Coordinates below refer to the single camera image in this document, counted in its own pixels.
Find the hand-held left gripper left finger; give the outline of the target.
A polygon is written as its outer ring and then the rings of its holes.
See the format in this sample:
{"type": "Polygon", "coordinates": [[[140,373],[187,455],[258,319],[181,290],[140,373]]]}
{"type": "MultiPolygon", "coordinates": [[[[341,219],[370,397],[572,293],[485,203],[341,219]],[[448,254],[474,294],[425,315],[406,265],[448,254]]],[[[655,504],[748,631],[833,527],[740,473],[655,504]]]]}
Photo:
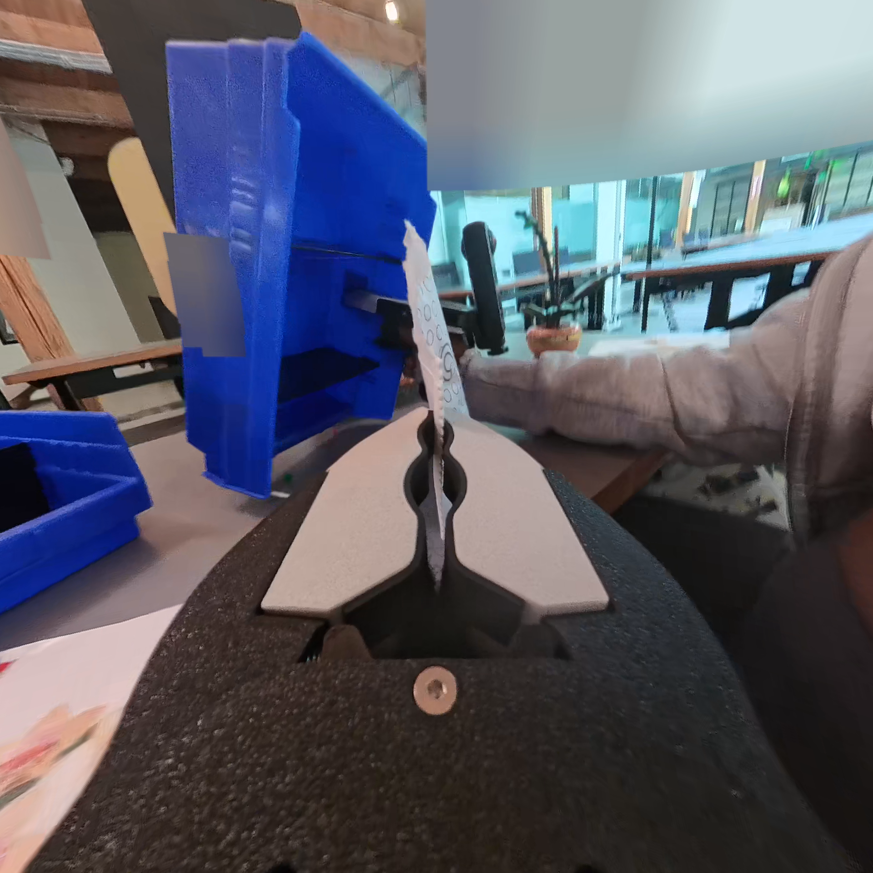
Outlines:
{"type": "Polygon", "coordinates": [[[432,425],[428,409],[412,409],[329,467],[261,601],[266,614],[336,621],[406,583],[436,593],[412,486],[432,425]]]}

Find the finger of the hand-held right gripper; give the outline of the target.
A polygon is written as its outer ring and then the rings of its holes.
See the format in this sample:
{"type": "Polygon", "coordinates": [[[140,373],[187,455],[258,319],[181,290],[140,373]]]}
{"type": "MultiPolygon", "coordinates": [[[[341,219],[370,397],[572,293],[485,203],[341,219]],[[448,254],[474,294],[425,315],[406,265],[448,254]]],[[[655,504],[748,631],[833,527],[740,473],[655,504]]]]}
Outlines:
{"type": "Polygon", "coordinates": [[[409,302],[367,290],[344,291],[344,305],[375,315],[411,315],[409,302]]]}

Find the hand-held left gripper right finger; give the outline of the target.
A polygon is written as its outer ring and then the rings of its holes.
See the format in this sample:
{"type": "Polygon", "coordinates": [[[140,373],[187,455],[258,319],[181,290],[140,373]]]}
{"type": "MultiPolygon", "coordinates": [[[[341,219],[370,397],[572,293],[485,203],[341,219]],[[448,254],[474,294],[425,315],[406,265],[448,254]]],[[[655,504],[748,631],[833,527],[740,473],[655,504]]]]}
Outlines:
{"type": "Polygon", "coordinates": [[[468,417],[445,422],[443,586],[472,621],[604,611],[609,596],[544,468],[468,417]]]}

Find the white patterned sachet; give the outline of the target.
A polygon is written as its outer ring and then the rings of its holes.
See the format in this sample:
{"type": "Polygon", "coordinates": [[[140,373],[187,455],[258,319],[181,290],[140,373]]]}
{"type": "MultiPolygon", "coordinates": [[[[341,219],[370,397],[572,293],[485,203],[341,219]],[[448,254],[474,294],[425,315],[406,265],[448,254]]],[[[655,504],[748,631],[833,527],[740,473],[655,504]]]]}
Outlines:
{"type": "Polygon", "coordinates": [[[448,498],[444,492],[446,413],[467,415],[469,409],[452,338],[433,278],[428,248],[408,219],[404,225],[405,257],[402,266],[412,315],[412,338],[434,428],[431,470],[438,528],[430,528],[426,539],[429,568],[436,588],[440,588],[445,565],[448,515],[448,498]]]}

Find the blue plastic bin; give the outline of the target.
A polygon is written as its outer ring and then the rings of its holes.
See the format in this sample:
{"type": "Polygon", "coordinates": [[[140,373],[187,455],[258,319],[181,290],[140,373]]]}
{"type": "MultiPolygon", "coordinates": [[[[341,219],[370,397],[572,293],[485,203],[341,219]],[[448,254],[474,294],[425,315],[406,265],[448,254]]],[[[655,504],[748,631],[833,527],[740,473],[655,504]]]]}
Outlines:
{"type": "Polygon", "coordinates": [[[114,417],[1,413],[1,611],[139,536],[152,506],[114,417]]]}
{"type": "Polygon", "coordinates": [[[310,34],[169,41],[166,66],[188,439],[211,481],[268,497],[279,453],[394,412],[405,354],[347,299],[406,303],[427,144],[310,34]]]}

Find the person's right forearm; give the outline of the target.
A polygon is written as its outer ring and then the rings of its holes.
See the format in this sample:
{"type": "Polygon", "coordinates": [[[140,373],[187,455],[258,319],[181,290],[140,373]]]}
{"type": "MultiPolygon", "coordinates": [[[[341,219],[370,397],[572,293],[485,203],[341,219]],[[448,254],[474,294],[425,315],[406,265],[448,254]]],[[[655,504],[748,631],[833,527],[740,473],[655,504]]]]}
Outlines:
{"type": "Polygon", "coordinates": [[[579,442],[664,449],[690,464],[779,462],[797,393],[813,290],[797,291],[721,348],[662,356],[547,352],[529,361],[459,360],[477,420],[579,442]]]}

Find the grey desk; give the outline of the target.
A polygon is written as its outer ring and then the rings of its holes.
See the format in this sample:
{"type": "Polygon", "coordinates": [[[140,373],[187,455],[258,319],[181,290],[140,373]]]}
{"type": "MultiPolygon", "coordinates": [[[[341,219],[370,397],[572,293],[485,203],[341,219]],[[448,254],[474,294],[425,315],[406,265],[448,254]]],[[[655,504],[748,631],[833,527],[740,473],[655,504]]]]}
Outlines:
{"type": "MultiPolygon", "coordinates": [[[[492,428],[609,514],[646,486],[668,458],[664,451],[492,428]]],[[[139,518],[140,537],[4,613],[2,650],[183,603],[224,554],[281,503],[281,497],[246,497],[203,477],[202,454],[187,442],[182,415],[143,420],[122,434],[154,502],[139,518]]]]}

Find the potted plant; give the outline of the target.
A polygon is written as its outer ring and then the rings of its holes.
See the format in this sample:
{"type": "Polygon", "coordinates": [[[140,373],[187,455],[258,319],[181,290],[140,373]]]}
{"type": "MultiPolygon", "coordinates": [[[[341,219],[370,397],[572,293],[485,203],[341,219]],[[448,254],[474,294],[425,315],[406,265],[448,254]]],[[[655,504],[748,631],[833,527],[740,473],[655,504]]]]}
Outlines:
{"type": "Polygon", "coordinates": [[[526,301],[520,308],[528,348],[535,358],[551,351],[573,353],[582,335],[577,319],[581,304],[571,281],[561,276],[558,228],[553,227],[549,244],[538,220],[528,211],[516,211],[515,215],[526,229],[533,231],[547,273],[547,285],[540,302],[526,301]]]}

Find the pale wooden board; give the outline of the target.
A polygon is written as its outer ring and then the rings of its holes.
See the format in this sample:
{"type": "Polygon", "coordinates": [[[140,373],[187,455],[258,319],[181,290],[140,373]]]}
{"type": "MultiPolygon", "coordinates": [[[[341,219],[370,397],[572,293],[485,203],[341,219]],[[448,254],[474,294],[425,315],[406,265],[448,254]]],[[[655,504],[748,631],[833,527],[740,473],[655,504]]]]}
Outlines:
{"type": "Polygon", "coordinates": [[[118,141],[110,149],[107,168],[159,297],[176,315],[165,239],[176,233],[176,226],[140,139],[118,141]]]}

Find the long dark background table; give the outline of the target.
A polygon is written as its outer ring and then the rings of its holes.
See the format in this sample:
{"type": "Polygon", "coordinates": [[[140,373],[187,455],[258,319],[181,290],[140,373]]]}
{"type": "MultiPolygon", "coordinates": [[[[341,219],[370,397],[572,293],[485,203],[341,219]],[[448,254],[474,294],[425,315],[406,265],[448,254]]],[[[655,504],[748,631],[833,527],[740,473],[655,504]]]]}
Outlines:
{"type": "Polygon", "coordinates": [[[649,325],[649,301],[669,290],[698,287],[710,283],[711,297],[704,330],[726,328],[732,289],[736,280],[768,275],[763,300],[767,309],[794,289],[793,275],[798,265],[808,264],[807,287],[822,263],[836,252],[869,236],[872,215],[865,213],[845,219],[757,236],[749,242],[719,246],[682,258],[662,259],[650,266],[641,263],[622,268],[627,281],[642,284],[639,312],[641,332],[649,325]]]}

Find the wooden background table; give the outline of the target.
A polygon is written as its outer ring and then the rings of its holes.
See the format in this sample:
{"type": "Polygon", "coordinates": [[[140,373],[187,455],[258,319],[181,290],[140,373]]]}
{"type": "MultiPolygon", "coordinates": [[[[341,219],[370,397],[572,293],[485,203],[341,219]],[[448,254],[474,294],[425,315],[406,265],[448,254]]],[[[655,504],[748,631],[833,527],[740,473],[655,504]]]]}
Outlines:
{"type": "Polygon", "coordinates": [[[101,396],[160,382],[172,382],[184,396],[182,376],[182,344],[171,340],[37,361],[3,376],[3,383],[44,388],[60,410],[78,412],[101,411],[93,404],[101,396]]]}

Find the black panel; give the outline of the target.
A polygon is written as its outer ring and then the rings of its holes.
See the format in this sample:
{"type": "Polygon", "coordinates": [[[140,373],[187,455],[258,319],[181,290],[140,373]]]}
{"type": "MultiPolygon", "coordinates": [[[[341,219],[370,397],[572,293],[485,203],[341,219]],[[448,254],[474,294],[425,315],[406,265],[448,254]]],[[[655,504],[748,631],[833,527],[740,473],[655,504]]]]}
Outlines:
{"type": "Polygon", "coordinates": [[[302,29],[298,11],[293,4],[267,1],[84,1],[83,6],[174,216],[166,43],[295,39],[302,29]]]}

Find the person's torso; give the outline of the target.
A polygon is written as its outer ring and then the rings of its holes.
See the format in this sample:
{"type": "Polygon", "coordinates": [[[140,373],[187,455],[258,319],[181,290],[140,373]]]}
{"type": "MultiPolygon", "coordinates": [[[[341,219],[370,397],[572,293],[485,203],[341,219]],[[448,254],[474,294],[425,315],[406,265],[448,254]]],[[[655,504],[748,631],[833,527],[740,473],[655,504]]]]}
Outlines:
{"type": "Polygon", "coordinates": [[[726,348],[634,364],[642,443],[700,466],[781,464],[798,539],[871,508],[871,236],[726,348]]]}

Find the white floral printed card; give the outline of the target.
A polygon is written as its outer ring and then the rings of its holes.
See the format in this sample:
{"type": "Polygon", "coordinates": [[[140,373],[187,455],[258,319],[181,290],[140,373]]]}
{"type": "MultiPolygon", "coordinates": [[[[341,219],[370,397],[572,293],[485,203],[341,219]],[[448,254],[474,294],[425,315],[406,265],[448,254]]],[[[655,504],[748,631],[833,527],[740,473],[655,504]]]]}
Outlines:
{"type": "Polygon", "coordinates": [[[3,872],[25,871],[80,798],[180,608],[2,652],[3,872]]]}

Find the metal ceiling pipe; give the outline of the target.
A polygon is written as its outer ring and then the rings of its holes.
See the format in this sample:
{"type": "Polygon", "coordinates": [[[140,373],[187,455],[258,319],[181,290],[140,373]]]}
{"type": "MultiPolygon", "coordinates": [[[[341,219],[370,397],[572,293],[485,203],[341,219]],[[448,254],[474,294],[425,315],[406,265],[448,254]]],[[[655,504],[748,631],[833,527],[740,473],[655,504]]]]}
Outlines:
{"type": "Polygon", "coordinates": [[[71,71],[114,74],[105,55],[100,52],[63,49],[7,38],[1,39],[1,59],[55,66],[71,71]]]}

